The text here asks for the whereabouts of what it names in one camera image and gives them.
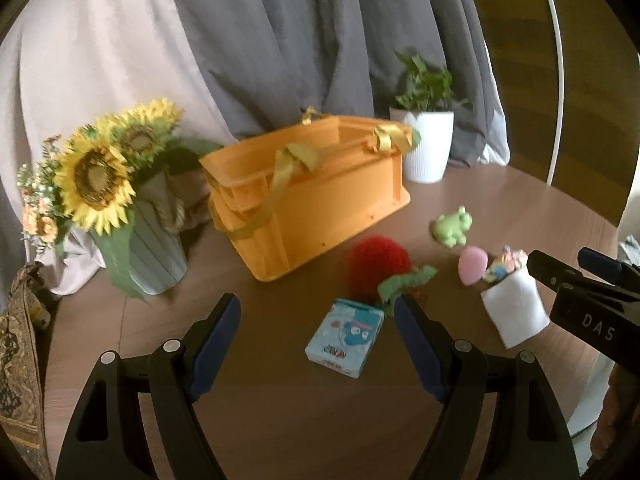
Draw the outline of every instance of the human hand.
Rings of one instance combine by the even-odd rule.
[[[618,436],[617,426],[624,415],[623,412],[628,411],[628,406],[623,406],[629,400],[621,399],[621,388],[629,390],[629,388],[638,388],[638,380],[632,378],[630,384],[630,375],[624,368],[616,365],[609,376],[609,390],[602,401],[602,412],[598,418],[596,431],[591,439],[591,453],[600,460],[604,457],[607,450],[615,442]],[[635,424],[640,416],[640,404],[635,407],[632,423]]]

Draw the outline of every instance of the green vase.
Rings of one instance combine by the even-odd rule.
[[[169,290],[187,272],[187,259],[177,235],[167,232],[148,202],[134,202],[136,222],[130,243],[131,278],[151,296]]]

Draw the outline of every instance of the basket handle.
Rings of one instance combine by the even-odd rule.
[[[379,124],[373,128],[373,134],[376,136],[376,144],[373,146],[375,153],[388,153],[394,146],[398,147],[401,155],[411,151],[413,147],[412,139],[406,138],[404,132],[395,124]]]
[[[232,240],[241,240],[242,238],[248,238],[257,228],[266,224],[273,212],[273,208],[278,203],[284,190],[287,189],[298,162],[301,162],[306,170],[311,173],[315,173],[322,165],[318,153],[306,144],[287,144],[284,148],[279,149],[276,152],[276,163],[273,168],[273,178],[271,179],[268,195],[262,201],[254,216],[238,229],[227,229],[223,225],[215,206],[209,202],[213,225],[215,225],[216,229],[222,231]]]

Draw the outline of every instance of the brown table surface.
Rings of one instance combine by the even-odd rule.
[[[554,325],[505,350],[482,306],[480,285],[464,287],[458,279],[460,250],[437,244],[428,225],[465,205],[474,218],[469,244],[490,253],[505,244],[539,249],[574,266],[583,246],[613,255],[615,228],[573,198],[513,168],[448,168],[438,184],[406,187],[412,196],[407,207],[273,283],[254,280],[228,240],[207,225],[189,250],[185,278],[148,304],[126,300],[104,272],[65,298],[46,377],[53,465],[82,386],[103,351],[117,349],[123,357],[149,353],[166,339],[183,336],[209,314],[220,295],[232,292],[242,301],[242,323],[212,392],[195,405],[228,478],[408,478],[440,405],[420,388],[393,320],[385,320],[357,380],[309,362],[304,353],[334,298],[347,294],[345,254],[372,234],[394,238],[416,264],[439,270],[425,289],[424,309],[454,338],[505,356],[533,351],[568,418],[597,352]],[[553,296],[539,288],[549,309]],[[494,396],[487,396],[467,478],[474,478],[482,459],[494,402]],[[148,396],[142,404],[159,476],[171,478]]]

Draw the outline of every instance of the red pom-pom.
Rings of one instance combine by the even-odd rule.
[[[409,253],[395,241],[373,236],[358,243],[349,255],[347,280],[354,300],[380,301],[378,285],[395,274],[412,271]]]

